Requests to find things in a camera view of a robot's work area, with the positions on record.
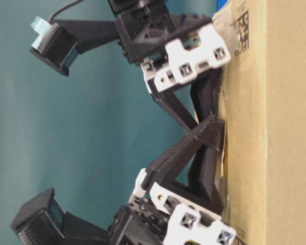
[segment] cardboard box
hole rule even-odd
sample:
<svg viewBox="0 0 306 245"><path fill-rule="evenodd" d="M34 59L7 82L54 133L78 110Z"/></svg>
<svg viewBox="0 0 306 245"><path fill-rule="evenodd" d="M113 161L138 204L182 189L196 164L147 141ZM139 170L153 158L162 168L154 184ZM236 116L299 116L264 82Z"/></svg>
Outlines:
<svg viewBox="0 0 306 245"><path fill-rule="evenodd" d="M235 245L306 245L306 0L231 0L214 21L230 48L240 32L223 78Z"/></svg>

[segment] white servo bracket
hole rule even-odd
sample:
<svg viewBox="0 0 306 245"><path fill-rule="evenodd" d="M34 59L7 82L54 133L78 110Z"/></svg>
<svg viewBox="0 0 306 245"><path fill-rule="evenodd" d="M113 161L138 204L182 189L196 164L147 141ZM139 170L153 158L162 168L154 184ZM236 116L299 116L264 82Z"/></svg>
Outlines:
<svg viewBox="0 0 306 245"><path fill-rule="evenodd" d="M165 45L168 62L157 71L149 69L146 59L141 67L144 73L149 93L151 90L147 82L154 79L158 92L162 92L177 84L187 84L197 78L199 74L211 68L220 68L231 60L231 55L222 37L215 31L213 24L207 24L197 30L200 43L186 49L180 39L175 39Z"/></svg>
<svg viewBox="0 0 306 245"><path fill-rule="evenodd" d="M236 231L233 228L218 220L205 226L198 211L179 204L170 217L163 244L232 245L235 238Z"/></svg>
<svg viewBox="0 0 306 245"><path fill-rule="evenodd" d="M202 206L193 203L192 201L177 195L176 193L160 186L158 183L154 183L149 195L152 199L152 202L154 203L154 205L156 206L156 208L162 212L165 212L167 214L171 214L166 208L165 208L165 203L167 202L168 197L173 197L175 199L177 199L180 203L184 203L188 206L191 206L193 208L195 208L195 210L199 211L199 212L203 212L205 214L207 214L211 219L215 220L215 221L220 221L222 219L222 217L206 208L203 208Z"/></svg>

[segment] teal background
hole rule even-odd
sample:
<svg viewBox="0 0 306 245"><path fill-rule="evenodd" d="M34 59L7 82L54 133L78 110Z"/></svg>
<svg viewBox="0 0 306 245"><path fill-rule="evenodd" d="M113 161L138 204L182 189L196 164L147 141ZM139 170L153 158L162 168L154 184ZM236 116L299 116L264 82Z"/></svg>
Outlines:
<svg viewBox="0 0 306 245"><path fill-rule="evenodd" d="M65 210L105 228L138 171L183 135L115 42L78 57L69 78L29 53L35 16L46 18L68 2L0 0L0 244L20 244L9 228L13 217L53 186ZM173 13L217 9L208 0L168 6ZM113 19L103 0L60 17ZM189 102L188 91L179 96Z"/></svg>

